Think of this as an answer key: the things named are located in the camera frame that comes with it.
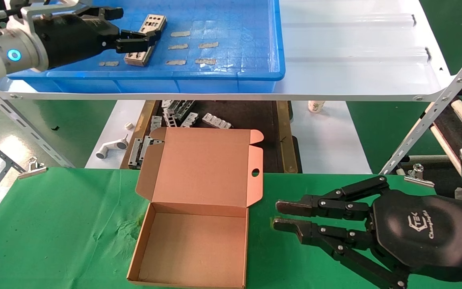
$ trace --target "open cardboard box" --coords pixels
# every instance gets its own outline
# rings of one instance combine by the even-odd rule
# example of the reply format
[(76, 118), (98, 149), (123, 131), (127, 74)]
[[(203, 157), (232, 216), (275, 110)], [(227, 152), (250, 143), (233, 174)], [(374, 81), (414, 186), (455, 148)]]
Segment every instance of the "open cardboard box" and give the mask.
[(244, 288), (248, 207), (263, 196), (258, 130), (158, 128), (136, 192), (151, 201), (127, 279), (137, 285)]

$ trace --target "green cloth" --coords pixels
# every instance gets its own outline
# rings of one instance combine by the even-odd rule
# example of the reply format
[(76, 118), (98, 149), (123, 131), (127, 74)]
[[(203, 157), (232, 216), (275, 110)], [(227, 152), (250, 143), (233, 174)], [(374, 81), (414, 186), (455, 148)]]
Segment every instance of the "green cloth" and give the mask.
[[(137, 177), (132, 170), (50, 168), (17, 180), (0, 205), (0, 289), (137, 288), (126, 280), (147, 207), (134, 192)], [(278, 199), (324, 194), (369, 177), (266, 174), (263, 199), (249, 213), (247, 287), (374, 288), (321, 249), (271, 227)], [(410, 194), (433, 193), (399, 176), (389, 176), (389, 182)], [(363, 229), (363, 222), (313, 221)], [(462, 283), (414, 275), (409, 286), (447, 289)]]

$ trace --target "box flap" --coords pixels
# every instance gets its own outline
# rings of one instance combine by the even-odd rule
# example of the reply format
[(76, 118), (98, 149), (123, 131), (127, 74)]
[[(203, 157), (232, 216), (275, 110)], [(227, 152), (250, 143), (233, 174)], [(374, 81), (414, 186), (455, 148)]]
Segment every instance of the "box flap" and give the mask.
[[(263, 140), (258, 130), (158, 128), (136, 192), (152, 202), (247, 207), (263, 195)], [(257, 169), (256, 176), (252, 170)]]
[(136, 183), (136, 193), (149, 201), (152, 201), (154, 195), (164, 148), (164, 142), (148, 146), (142, 161), (143, 165)]

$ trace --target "white shelf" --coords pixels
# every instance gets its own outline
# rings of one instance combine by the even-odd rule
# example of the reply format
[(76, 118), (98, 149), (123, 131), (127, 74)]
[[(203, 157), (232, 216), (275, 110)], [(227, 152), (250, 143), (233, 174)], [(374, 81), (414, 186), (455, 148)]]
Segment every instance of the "white shelf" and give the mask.
[(273, 94), (37, 93), (22, 81), (4, 80), (0, 96), (412, 101), (452, 80), (418, 0), (280, 0), (280, 6), (286, 76)]

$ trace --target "robotic hand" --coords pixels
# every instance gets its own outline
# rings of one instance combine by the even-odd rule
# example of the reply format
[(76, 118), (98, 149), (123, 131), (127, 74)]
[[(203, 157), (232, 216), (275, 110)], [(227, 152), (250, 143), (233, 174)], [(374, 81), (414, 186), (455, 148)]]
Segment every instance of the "robotic hand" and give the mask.
[[(380, 194), (372, 207), (356, 201)], [(282, 214), (361, 221), (366, 232), (276, 218), (274, 229), (292, 232), (301, 244), (322, 248), (342, 265), (381, 288), (407, 288), (409, 274), (462, 281), (462, 201), (412, 196), (391, 190), (377, 176), (323, 196), (278, 201)], [(370, 249), (382, 267), (353, 249)]]
[(160, 39), (160, 31), (120, 31), (109, 20), (121, 18), (122, 8), (83, 5), (89, 2), (62, 0), (62, 4), (31, 6), (30, 0), (6, 0), (7, 10), (0, 11), (0, 19), (9, 17), (7, 27), (0, 29), (0, 78), (29, 68), (46, 71), (107, 49), (147, 51)]

